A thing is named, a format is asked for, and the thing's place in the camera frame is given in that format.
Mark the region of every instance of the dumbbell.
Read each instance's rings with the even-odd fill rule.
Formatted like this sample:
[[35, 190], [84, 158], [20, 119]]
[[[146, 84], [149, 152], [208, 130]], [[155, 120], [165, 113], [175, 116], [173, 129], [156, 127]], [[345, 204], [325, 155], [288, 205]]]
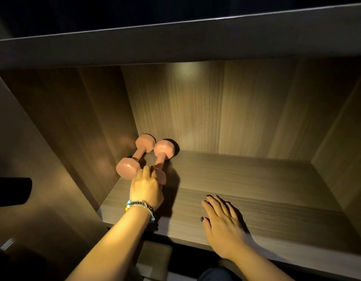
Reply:
[[168, 140], [159, 141], [154, 147], [157, 160], [155, 162], [155, 171], [157, 175], [158, 184], [163, 186], [166, 184], [166, 174], [163, 172], [165, 160], [169, 160], [174, 156], [174, 144]]
[[117, 173], [125, 179], [133, 179], [138, 170], [140, 170], [139, 160], [141, 156], [153, 151], [156, 140], [149, 134], [141, 134], [135, 141], [137, 150], [132, 158], [123, 158], [116, 166]]

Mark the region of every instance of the wooden shelf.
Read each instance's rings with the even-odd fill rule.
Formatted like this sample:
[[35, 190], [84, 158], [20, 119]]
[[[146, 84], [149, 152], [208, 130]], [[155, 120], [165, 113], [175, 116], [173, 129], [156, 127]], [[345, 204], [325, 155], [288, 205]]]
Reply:
[[[154, 164], [154, 154], [145, 161]], [[266, 257], [361, 279], [361, 239], [310, 163], [180, 151], [165, 172], [156, 234], [210, 249], [201, 200], [218, 194], [239, 209]], [[120, 179], [99, 209], [108, 226], [123, 215], [130, 184]]]

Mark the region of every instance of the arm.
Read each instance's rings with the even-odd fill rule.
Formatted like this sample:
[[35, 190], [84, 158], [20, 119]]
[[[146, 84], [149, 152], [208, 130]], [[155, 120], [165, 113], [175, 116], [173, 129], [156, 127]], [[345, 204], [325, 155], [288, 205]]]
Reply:
[[293, 281], [245, 243], [245, 233], [230, 203], [226, 207], [217, 196], [208, 196], [207, 200], [201, 202], [209, 216], [202, 217], [202, 225], [209, 244], [220, 257], [234, 262], [248, 281]]
[[[151, 176], [148, 166], [139, 170], [132, 180], [129, 198], [132, 201], [144, 200], [154, 210], [163, 202], [164, 196], [158, 186], [156, 173], [153, 171]], [[150, 213], [147, 209], [132, 206], [80, 262], [67, 281], [124, 279], [149, 221]]]

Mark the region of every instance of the forearm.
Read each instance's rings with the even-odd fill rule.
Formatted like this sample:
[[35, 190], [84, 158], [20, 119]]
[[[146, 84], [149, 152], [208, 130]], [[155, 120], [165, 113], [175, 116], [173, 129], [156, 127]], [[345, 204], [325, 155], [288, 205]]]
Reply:
[[150, 213], [147, 209], [131, 207], [67, 280], [122, 280], [149, 219]]
[[236, 247], [231, 257], [248, 281], [293, 281], [290, 276], [248, 245]]

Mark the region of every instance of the black beaded bracelet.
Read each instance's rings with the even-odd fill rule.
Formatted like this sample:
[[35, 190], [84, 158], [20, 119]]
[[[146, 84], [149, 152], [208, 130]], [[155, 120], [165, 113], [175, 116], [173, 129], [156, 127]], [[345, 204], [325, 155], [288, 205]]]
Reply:
[[141, 206], [145, 209], [147, 209], [149, 212], [150, 212], [150, 215], [151, 215], [151, 221], [154, 222], [155, 221], [155, 211], [153, 210], [152, 207], [150, 207], [150, 205], [148, 205], [145, 201], [143, 200], [136, 200], [136, 201], [131, 201], [131, 200], [128, 200], [127, 201], [127, 204], [126, 204], [126, 209], [125, 209], [125, 212], [127, 212], [127, 210], [132, 207], [132, 206]]

